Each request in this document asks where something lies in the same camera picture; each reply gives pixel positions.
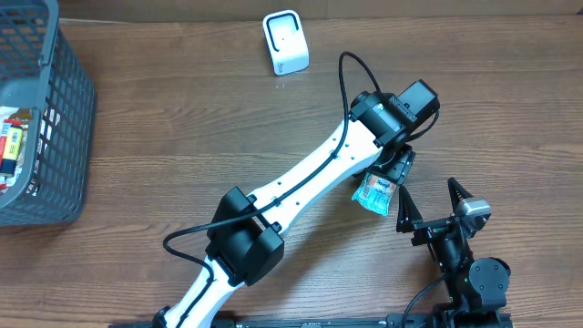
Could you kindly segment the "teal wet wipes pack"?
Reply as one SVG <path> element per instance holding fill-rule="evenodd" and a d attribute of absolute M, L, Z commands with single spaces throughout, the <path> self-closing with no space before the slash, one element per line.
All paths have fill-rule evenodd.
<path fill-rule="evenodd" d="M 360 186 L 352 195 L 366 210 L 382 216 L 389 214 L 390 202 L 397 185 L 390 180 L 366 173 Z"/>

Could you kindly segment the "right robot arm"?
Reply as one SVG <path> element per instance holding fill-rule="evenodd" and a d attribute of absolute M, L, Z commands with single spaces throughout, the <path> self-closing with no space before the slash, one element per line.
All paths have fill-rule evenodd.
<path fill-rule="evenodd" d="M 425 245 L 440 276 L 408 303 L 400 324 L 405 327 L 416 303 L 443 283 L 449 302 L 438 303 L 420 323 L 423 327 L 511 327 L 502 314 L 511 269 L 496 257 L 475 259 L 468 241 L 488 223 L 491 206 L 473 196 L 455 178 L 447 181 L 452 204 L 449 216 L 425 221 L 405 187 L 399 189 L 396 230 L 413 234 L 414 246 Z"/>

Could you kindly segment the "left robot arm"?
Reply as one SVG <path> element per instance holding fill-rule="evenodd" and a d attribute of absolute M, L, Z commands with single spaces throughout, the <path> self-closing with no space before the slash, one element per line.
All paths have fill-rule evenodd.
<path fill-rule="evenodd" d="M 282 259 L 284 238 L 307 209 L 377 160 L 391 161 L 439 108 L 423 80 L 398 96 L 363 92 L 331 136 L 288 172 L 249 194 L 229 190 L 204 228 L 210 243 L 199 276 L 175 306 L 154 315 L 153 326 L 210 326 L 237 289 L 252 286 Z"/>

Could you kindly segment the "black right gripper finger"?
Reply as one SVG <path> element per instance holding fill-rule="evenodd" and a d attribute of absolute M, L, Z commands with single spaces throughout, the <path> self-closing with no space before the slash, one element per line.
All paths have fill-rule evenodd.
<path fill-rule="evenodd" d="M 453 211 L 456 210 L 457 206 L 461 203 L 462 200 L 473 197 L 473 195 L 467 191 L 454 177 L 448 179 L 447 187 Z"/>
<path fill-rule="evenodd" d="M 405 186 L 401 186 L 399 189 L 396 231 L 402 233 L 412 232 L 422 222 L 423 217 L 417 209 L 408 189 Z"/>

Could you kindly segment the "yellow highlighter marker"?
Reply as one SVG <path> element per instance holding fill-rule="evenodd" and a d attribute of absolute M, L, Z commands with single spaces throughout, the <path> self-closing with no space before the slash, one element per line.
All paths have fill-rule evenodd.
<path fill-rule="evenodd" d="M 15 174 L 16 163 L 20 153 L 23 135 L 24 130 L 20 126 L 12 125 L 8 130 L 2 157 L 2 176 L 12 177 Z"/>

